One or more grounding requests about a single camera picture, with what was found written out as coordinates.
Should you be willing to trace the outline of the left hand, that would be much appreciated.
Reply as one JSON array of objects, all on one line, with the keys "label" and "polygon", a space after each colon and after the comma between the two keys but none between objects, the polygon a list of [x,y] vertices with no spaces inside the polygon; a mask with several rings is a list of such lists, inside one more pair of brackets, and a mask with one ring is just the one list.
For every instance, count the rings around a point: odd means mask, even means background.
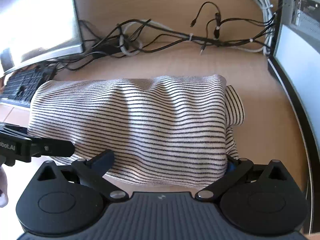
[{"label": "left hand", "polygon": [[0,168],[0,207],[5,207],[8,203],[8,181],[3,167]]}]

